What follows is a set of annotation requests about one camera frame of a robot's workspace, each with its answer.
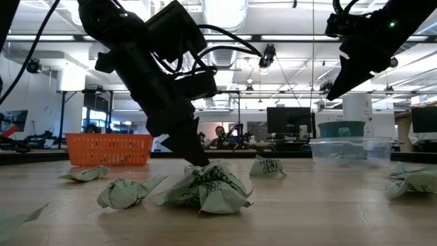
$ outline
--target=table surface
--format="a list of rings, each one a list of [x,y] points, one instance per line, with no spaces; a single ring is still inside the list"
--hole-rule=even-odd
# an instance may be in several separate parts
[[[437,195],[411,193],[387,201],[381,169],[319,167],[310,159],[282,160],[283,180],[249,178],[252,160],[230,159],[230,170],[254,204],[232,215],[197,214],[194,208],[159,208],[150,196],[126,210],[102,209],[99,193],[116,178],[145,180],[171,174],[169,188],[187,164],[152,159],[145,167],[113,167],[100,180],[57,179],[82,170],[68,161],[0,167],[0,208],[14,212],[50,202],[37,221],[1,244],[10,245],[435,245]]]

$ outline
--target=orange basket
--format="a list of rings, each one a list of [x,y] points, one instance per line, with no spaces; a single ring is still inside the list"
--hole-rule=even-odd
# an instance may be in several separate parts
[[[145,165],[153,137],[130,134],[66,133],[71,165]]]

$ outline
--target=computer monitor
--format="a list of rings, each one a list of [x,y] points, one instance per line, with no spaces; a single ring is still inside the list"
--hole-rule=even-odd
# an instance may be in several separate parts
[[[300,126],[307,126],[311,133],[311,109],[309,107],[268,107],[268,133],[299,134]]]
[[[437,133],[437,107],[411,108],[414,133]]]

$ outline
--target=white column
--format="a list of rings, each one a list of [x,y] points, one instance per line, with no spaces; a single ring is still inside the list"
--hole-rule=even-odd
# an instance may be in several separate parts
[[[78,91],[85,89],[86,72],[84,69],[70,64],[58,71],[58,90]],[[64,133],[80,133],[82,129],[83,94],[75,94],[65,105]]]
[[[373,111],[370,94],[349,94],[343,97],[343,118],[348,121],[361,121],[364,137],[373,137]]]

